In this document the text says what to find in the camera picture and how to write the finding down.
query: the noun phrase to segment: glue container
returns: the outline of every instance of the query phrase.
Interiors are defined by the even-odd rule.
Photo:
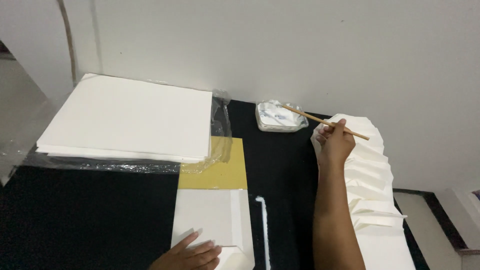
[[[302,108],[293,103],[281,103],[278,100],[264,100],[256,103],[255,116],[257,117],[258,128],[261,131],[270,132],[295,132],[308,126],[305,116],[292,112],[282,105],[303,111]]]

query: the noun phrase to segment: wooden stick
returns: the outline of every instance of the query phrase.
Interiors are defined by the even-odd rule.
[[[327,122],[327,121],[322,120],[322,119],[320,119],[320,118],[316,118],[315,116],[311,116],[311,115],[309,115],[309,114],[307,114],[307,113],[304,113],[304,112],[299,111],[299,110],[297,110],[297,109],[294,109],[294,108],[292,108],[292,107],[289,107],[289,106],[286,106],[286,105],[282,105],[282,107],[285,108],[285,109],[287,109],[287,110],[291,110],[292,112],[296,112],[296,113],[298,113],[298,114],[300,114],[300,115],[303,115],[303,116],[305,116],[305,117],[307,117],[307,118],[313,119],[313,120],[315,120],[315,121],[317,121],[317,122],[320,122],[320,123],[322,123],[322,124],[325,124],[325,125],[328,125],[328,126],[331,126],[331,127],[335,127],[335,124],[334,124],[334,123],[330,123],[330,122]],[[358,134],[358,133],[353,132],[353,131],[351,131],[351,130],[345,129],[343,132],[348,133],[348,134],[352,134],[352,135],[354,135],[354,136],[357,136],[357,137],[359,137],[359,138],[365,139],[365,140],[367,140],[367,141],[370,140],[370,138],[368,138],[367,136]]]

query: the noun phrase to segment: plastic wrap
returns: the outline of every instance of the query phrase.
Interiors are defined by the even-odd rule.
[[[258,128],[261,131],[295,132],[304,127],[308,127],[308,120],[305,116],[282,108],[282,104],[283,103],[272,99],[256,102],[255,116],[257,118]],[[284,104],[303,111],[297,104]]]
[[[1,145],[1,172],[12,174],[19,165],[74,170],[100,170],[142,173],[200,173],[217,162],[228,162],[232,145],[230,120],[227,105],[230,102],[228,92],[212,90],[211,136],[221,137],[212,140],[211,155],[205,161],[195,164],[184,164],[161,160],[100,160],[77,157],[54,157],[45,153],[37,153],[36,140],[42,135],[50,121],[66,101],[68,95],[58,100],[47,100],[35,108],[25,108],[32,115],[23,124],[21,132],[14,139]],[[5,183],[6,175],[1,175]]]

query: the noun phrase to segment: person's right hand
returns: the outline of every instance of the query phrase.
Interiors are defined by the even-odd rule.
[[[318,165],[343,165],[355,147],[353,135],[343,132],[347,120],[341,119],[335,128],[325,126],[318,131],[317,141],[322,145],[322,152],[318,158]]]
[[[171,250],[163,254],[148,270],[213,270],[219,264],[218,255],[222,252],[222,247],[216,246],[212,241],[203,243],[195,248],[188,249],[198,237],[198,232],[194,232],[185,237],[182,241],[172,247]]]

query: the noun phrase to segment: yellow paper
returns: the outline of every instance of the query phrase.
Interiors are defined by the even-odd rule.
[[[233,138],[230,161],[220,162],[202,173],[184,173],[179,176],[179,189],[247,189],[247,173],[243,156],[243,142]]]

